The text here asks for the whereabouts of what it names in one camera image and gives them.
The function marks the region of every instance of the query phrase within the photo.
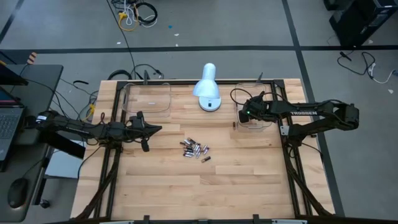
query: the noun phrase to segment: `white desk lamp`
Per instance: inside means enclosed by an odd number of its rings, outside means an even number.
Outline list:
[[[199,105],[205,111],[216,111],[221,106],[220,91],[215,82],[216,67],[207,63],[203,67],[201,80],[195,85],[193,95],[199,96]]]

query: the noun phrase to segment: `pile of batteries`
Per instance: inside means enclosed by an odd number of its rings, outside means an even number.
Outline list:
[[[202,147],[200,143],[195,142],[191,138],[185,139],[184,142],[180,142],[180,144],[183,145],[184,149],[183,156],[185,157],[196,157],[198,159],[202,153],[203,155],[206,155],[206,153],[210,149],[207,145]],[[210,159],[211,157],[208,156],[202,159],[201,162],[206,162],[209,161]]]

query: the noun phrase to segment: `laptop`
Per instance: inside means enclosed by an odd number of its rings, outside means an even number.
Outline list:
[[[24,110],[19,100],[0,87],[0,162],[7,158],[22,123]]]

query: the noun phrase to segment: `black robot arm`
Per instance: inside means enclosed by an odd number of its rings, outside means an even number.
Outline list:
[[[62,116],[56,111],[44,111],[38,115],[35,127],[48,133],[66,131],[78,134],[86,139],[96,139],[100,145],[135,141],[141,143],[145,152],[149,151],[149,137],[162,129],[161,126],[146,123],[141,111],[137,116],[131,116],[126,124],[115,121],[104,123],[103,118],[104,114],[101,115],[100,123],[88,124]]]
[[[264,101],[262,92],[247,100],[239,111],[241,123],[250,119],[276,122],[288,116],[322,116],[323,119],[308,124],[282,126],[281,134],[287,136],[289,144],[301,146],[304,138],[331,129],[349,131],[359,126],[359,109],[354,104],[346,104],[338,100],[326,100],[320,103],[289,103],[283,101]]]

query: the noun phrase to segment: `yellow cable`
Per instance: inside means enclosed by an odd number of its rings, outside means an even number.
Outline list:
[[[132,29],[123,28],[122,25],[121,25],[121,22],[122,22],[122,20],[124,18],[127,18],[127,14],[125,12],[119,12],[119,22],[118,22],[118,24],[119,24],[120,29],[122,29],[124,31],[133,31],[137,27],[137,25],[138,25],[138,10],[137,10],[137,7],[136,7],[135,4],[134,4],[134,8],[136,9],[136,12],[137,12],[137,21],[135,22],[134,27]]]
[[[94,115],[94,111],[95,111],[95,105],[90,104],[90,113],[88,114],[87,117],[83,118],[82,121],[86,121],[91,115]]]

